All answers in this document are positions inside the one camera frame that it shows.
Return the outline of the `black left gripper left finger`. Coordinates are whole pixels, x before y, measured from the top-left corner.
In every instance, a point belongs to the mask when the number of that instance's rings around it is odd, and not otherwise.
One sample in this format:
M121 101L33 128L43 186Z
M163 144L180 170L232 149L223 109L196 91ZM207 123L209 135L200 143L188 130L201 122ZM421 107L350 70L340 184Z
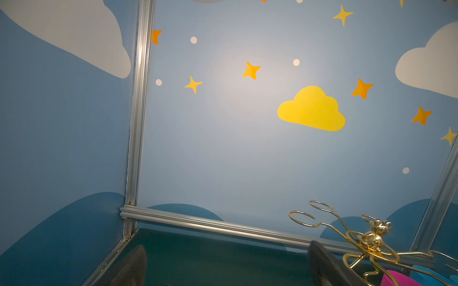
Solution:
M97 280L95 286L143 286L147 270L147 254L143 245L131 250L115 266Z

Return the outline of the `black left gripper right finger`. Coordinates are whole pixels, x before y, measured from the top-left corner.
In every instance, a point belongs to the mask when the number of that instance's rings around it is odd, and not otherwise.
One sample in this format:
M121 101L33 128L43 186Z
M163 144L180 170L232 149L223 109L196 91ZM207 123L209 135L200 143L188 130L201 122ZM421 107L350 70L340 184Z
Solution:
M366 284L318 241L308 249L309 269L315 286L365 286Z

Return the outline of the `pink wine glass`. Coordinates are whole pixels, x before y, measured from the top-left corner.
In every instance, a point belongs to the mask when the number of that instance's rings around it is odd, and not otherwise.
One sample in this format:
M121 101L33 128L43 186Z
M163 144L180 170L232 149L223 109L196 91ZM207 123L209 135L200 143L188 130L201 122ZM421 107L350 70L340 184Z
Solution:
M388 273L398 282L399 286L421 286L417 281L397 271L388 270ZM380 286L394 286L394 283L389 276L384 274Z

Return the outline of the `blue wine glass front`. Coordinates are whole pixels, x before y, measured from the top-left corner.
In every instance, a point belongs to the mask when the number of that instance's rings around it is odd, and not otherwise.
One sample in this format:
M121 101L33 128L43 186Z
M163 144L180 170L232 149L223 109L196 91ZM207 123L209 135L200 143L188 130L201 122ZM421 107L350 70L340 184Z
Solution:
M442 276L441 274L435 272L435 271L432 271L428 268L425 268L423 266L419 266L419 265L414 265L413 268L415 268L416 270L421 270L421 271L425 271L429 274L432 274L433 276L439 278L440 280L446 282L447 284L449 284L450 286L455 286L456 284L449 280L448 278ZM410 278L415 280L416 282L418 282L420 285L422 286L444 286L443 283L441 283L440 281L436 280L434 277L430 276L430 275L425 275L423 273L420 273L418 271L411 271L410 272Z

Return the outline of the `blue wine glass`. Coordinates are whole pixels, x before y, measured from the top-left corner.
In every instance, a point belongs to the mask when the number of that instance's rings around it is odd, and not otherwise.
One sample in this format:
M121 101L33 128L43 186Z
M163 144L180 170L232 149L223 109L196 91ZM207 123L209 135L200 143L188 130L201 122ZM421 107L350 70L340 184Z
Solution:
M456 284L449 280L448 278L442 276L441 274L435 272L435 271L432 271L428 268L425 268L423 266L419 266L419 265L414 265L413 268L415 268L416 270L421 270L421 271L425 271L429 274L432 274L433 276L439 278L440 280L446 282L447 284L449 284L450 286L455 286ZM422 286L444 286L443 283L441 283L440 281L436 280L434 277L430 276L430 275L425 275L423 273L420 273L418 271L411 271L410 272L410 278L415 280L416 282L418 282L420 285Z
M458 285L458 276L457 275L451 275L450 279L452 282L454 282L456 285Z

